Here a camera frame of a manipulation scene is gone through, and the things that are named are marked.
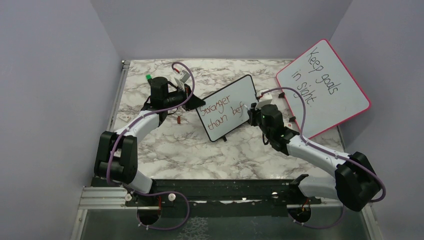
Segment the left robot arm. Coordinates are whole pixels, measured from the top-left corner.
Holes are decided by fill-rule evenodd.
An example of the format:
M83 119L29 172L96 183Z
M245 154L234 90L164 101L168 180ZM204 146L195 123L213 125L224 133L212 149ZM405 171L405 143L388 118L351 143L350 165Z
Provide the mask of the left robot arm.
M100 135L94 164L95 176L137 191L138 199L147 206L155 203L157 191L152 188L153 179L138 169L138 145L162 125L172 109L181 107L191 111L206 104L181 81L174 91L169 91L173 84L162 76L148 79L148 84L150 96L138 116L117 131L104 131Z

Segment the black framed small whiteboard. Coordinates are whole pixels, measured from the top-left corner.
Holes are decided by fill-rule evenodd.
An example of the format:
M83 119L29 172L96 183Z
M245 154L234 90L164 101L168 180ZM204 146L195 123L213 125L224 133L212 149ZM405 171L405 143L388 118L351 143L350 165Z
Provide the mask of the black framed small whiteboard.
M257 92L247 74L203 99L205 105L196 112L211 142L215 142L249 120L247 110L257 103Z

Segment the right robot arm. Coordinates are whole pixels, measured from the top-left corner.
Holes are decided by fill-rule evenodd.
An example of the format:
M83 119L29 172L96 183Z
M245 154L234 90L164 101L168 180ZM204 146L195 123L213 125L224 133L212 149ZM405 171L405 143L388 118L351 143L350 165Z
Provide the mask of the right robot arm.
M335 151L307 140L284 125L282 113L275 104L258 108L252 103L247 113L249 124L262 131L265 145L286 156L307 161L329 174L328 177L298 177L288 190L292 202L300 204L311 197L334 199L359 212L384 189L364 154Z

